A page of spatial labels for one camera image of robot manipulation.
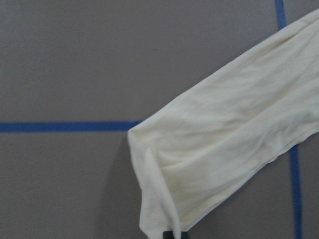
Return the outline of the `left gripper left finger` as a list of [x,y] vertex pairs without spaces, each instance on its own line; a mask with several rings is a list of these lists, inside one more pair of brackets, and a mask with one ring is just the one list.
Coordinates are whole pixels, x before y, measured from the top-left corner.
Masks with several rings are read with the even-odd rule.
[[163,239],[173,239],[173,232],[172,231],[165,231],[162,234]]

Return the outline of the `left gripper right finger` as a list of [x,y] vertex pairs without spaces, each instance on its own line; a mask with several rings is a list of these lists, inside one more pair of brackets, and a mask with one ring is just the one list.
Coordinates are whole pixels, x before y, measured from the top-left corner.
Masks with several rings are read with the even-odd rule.
[[188,233],[181,233],[180,239],[190,239],[190,236]]

